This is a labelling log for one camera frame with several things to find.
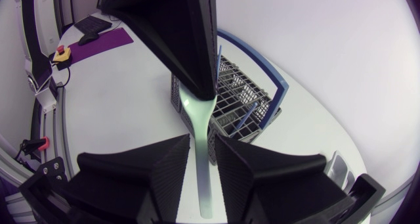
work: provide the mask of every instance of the metal frame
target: metal frame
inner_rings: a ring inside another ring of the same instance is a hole
[[[41,152],[41,161],[52,160],[60,156],[64,160],[66,175],[69,178],[74,176],[72,161],[67,144],[67,131],[65,120],[65,89],[58,89],[57,107],[43,114],[41,117],[40,136],[47,136],[50,147]],[[0,176],[10,184],[19,187],[23,182],[33,175],[24,166],[15,161],[9,154],[0,148]]]

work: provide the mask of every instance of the wire basket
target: wire basket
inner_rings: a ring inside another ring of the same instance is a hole
[[[268,107],[272,102],[263,89],[258,87],[238,66],[232,64],[224,56],[221,56],[219,67],[217,102],[207,130],[209,160],[213,165],[216,164],[215,135],[220,134],[251,143],[263,132],[260,123],[266,116]],[[175,110],[180,113],[188,130],[191,134],[194,134],[191,120],[180,103],[179,80],[174,75],[171,78],[171,102]],[[257,103],[256,108],[237,130],[236,126],[255,102]],[[270,123],[278,117],[281,111],[279,107]]]

